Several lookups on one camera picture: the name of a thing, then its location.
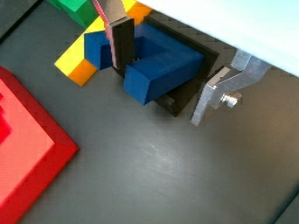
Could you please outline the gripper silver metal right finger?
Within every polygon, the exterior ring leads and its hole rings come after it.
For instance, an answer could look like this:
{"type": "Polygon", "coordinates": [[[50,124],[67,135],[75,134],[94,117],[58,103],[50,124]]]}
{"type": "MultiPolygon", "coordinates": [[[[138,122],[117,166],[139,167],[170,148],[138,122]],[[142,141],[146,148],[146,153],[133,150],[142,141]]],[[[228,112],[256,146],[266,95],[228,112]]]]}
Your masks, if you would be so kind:
{"type": "Polygon", "coordinates": [[[224,66],[205,84],[191,123],[201,124],[209,107],[234,108],[242,99],[240,90],[260,83],[270,67],[262,59],[238,50],[230,66],[224,66]]]}

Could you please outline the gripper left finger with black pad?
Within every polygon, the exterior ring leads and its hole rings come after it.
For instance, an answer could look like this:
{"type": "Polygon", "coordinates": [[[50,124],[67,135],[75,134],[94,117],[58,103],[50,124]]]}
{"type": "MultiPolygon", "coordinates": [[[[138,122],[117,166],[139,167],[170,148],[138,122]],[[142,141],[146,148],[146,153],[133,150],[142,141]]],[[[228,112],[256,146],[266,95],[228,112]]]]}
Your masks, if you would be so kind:
{"type": "Polygon", "coordinates": [[[101,15],[111,45],[114,67],[125,69],[135,57],[135,20],[122,0],[91,0],[101,15]]]}

